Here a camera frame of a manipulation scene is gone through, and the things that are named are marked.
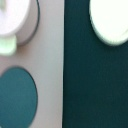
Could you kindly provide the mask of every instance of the dark green background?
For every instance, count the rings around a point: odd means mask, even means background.
[[[103,44],[89,0],[65,1],[63,128],[128,128],[128,43]]]

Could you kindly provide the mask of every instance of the white circle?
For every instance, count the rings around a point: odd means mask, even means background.
[[[0,10],[0,37],[15,34],[27,19],[31,0],[6,0]]]
[[[90,18],[97,36],[111,46],[128,40],[128,0],[90,0]]]

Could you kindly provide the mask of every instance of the light gray background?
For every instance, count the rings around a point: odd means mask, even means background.
[[[41,20],[32,41],[11,57],[0,56],[0,74],[12,66],[28,70],[38,90],[31,128],[62,127],[64,0],[39,0]]]

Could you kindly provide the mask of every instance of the teal circle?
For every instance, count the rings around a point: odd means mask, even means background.
[[[32,76],[13,67],[0,78],[0,127],[28,128],[37,110],[37,89]]]

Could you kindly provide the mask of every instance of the dark teal panel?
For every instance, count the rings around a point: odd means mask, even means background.
[[[0,78],[0,126],[28,128],[37,109],[33,78],[22,68],[10,68]]]
[[[128,43],[103,44],[89,0],[65,1],[63,128],[128,128]]]

